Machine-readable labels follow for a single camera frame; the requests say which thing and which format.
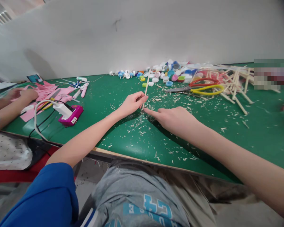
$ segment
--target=white polka dot shirt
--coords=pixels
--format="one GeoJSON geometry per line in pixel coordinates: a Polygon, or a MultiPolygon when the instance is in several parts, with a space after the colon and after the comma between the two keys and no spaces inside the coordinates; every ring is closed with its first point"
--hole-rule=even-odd
{"type": "Polygon", "coordinates": [[[24,170],[32,157],[24,140],[0,133],[0,170],[24,170]]]}

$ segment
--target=red chair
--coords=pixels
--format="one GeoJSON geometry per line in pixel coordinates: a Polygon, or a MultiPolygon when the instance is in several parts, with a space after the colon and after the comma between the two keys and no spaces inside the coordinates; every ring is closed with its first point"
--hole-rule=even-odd
{"type": "MultiPolygon", "coordinates": [[[[59,148],[52,146],[48,153],[52,155],[59,148]]],[[[45,166],[49,159],[48,154],[45,154],[35,165],[28,170],[0,170],[0,183],[7,182],[33,182],[40,170],[45,166]]]]}

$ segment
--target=person's right hand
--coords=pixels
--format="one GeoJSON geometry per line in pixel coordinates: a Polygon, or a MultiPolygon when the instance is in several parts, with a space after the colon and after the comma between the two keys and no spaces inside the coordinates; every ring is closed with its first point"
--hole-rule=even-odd
{"type": "Polygon", "coordinates": [[[194,127],[202,125],[192,114],[183,107],[173,109],[158,109],[158,112],[144,108],[145,113],[153,116],[166,130],[186,139],[194,127]]]}
{"type": "Polygon", "coordinates": [[[25,97],[30,100],[35,100],[39,97],[38,93],[34,89],[27,89],[20,92],[21,97],[25,97]]]}

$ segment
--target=green table surface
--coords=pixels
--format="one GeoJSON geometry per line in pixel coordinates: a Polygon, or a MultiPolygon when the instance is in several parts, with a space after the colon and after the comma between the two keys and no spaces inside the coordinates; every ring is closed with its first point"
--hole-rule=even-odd
{"type": "MultiPolygon", "coordinates": [[[[127,95],[145,91],[142,87],[143,82],[136,77],[119,79],[117,76],[97,75],[87,78],[90,85],[86,95],[84,98],[80,96],[77,98],[84,108],[78,122],[73,127],[65,128],[58,122],[59,113],[55,112],[40,127],[42,134],[49,141],[65,144],[72,137],[116,110],[127,95]]],[[[48,80],[52,84],[56,81],[62,80],[48,80]]],[[[175,83],[173,88],[184,85],[175,83]]],[[[227,139],[284,168],[284,113],[280,112],[284,104],[284,90],[278,94],[271,90],[254,90],[253,86],[249,85],[247,95],[255,102],[254,104],[249,104],[241,94],[237,95],[249,112],[245,116],[237,104],[232,104],[221,96],[204,100],[164,92],[167,89],[169,88],[163,84],[162,80],[152,87],[149,86],[147,91],[149,99],[145,107],[153,110],[185,107],[200,122],[227,139]]],[[[49,108],[39,114],[37,122],[43,121],[51,112],[52,108],[49,108]]],[[[18,117],[3,131],[27,137],[33,129],[33,119],[25,123],[18,117]]],[[[40,139],[35,132],[32,137],[40,139]]],[[[96,147],[157,165],[166,165],[231,182],[239,182],[222,164],[193,145],[172,135],[156,120],[141,113],[140,110],[116,123],[96,147]]]]}

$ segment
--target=pink pen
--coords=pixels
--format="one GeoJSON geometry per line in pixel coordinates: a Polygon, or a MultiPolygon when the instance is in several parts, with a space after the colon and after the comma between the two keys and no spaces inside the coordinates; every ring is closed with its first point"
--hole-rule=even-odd
{"type": "Polygon", "coordinates": [[[82,93],[81,93],[81,97],[84,98],[85,96],[85,93],[86,93],[86,89],[87,89],[87,86],[89,85],[89,82],[84,84],[83,87],[81,88],[82,89],[82,93]]]}

